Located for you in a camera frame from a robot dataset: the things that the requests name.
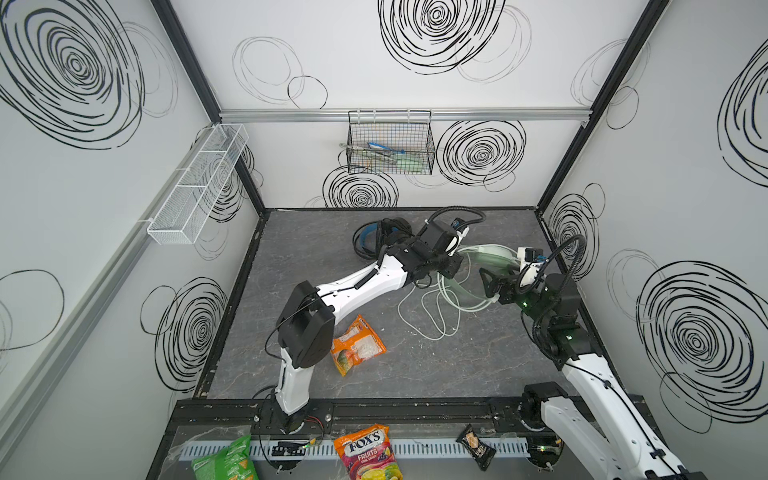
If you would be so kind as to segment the black gaming headphones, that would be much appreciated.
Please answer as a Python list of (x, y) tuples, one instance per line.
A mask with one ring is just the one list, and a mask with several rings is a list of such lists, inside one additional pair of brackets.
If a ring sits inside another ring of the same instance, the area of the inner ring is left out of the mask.
[(353, 251), (364, 260), (377, 260), (389, 246), (410, 238), (412, 234), (411, 224), (402, 217), (368, 222), (353, 233)]

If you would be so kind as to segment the mint green headphones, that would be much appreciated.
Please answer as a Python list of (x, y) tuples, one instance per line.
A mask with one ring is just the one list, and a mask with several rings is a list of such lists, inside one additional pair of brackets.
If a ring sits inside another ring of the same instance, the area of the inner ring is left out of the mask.
[(492, 275), (505, 276), (518, 273), (520, 270), (520, 260), (515, 249), (499, 244), (481, 244), (459, 247), (456, 254), (463, 260), (461, 269), (466, 270), (464, 279), (446, 279), (440, 277), (438, 280), (438, 292), (443, 300), (451, 307), (463, 313), (476, 313), (499, 302), (500, 294), (492, 292), (474, 294), (464, 287), (464, 284), (470, 280), (473, 272), (483, 278), (481, 269), (487, 270), (488, 280)]

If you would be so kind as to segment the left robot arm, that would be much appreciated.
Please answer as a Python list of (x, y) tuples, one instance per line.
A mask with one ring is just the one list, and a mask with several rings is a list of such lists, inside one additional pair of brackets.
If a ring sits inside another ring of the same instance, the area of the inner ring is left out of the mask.
[(480, 209), (449, 206), (432, 213), (414, 229), (401, 217), (384, 218), (358, 228), (353, 248), (369, 265), (334, 282), (297, 284), (268, 335), (280, 347), (274, 402), (288, 418), (309, 403), (314, 367), (330, 352), (336, 325), (365, 304), (430, 278), (453, 277), (469, 228), (486, 220)]

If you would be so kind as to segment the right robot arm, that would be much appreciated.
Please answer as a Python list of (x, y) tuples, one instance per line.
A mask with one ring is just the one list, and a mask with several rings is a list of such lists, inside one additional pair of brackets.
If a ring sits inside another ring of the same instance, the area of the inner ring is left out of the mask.
[(579, 324), (581, 296), (570, 271), (549, 274), (557, 257), (572, 249), (584, 255), (577, 234), (549, 256), (539, 249), (491, 245), (486, 253), (503, 259), (503, 270), (480, 269), (487, 297), (515, 304), (529, 339), (577, 390), (587, 419), (555, 382), (524, 389), (520, 418), (530, 429), (549, 429), (595, 479), (702, 479), (688, 469), (648, 424), (620, 385), (593, 335)]

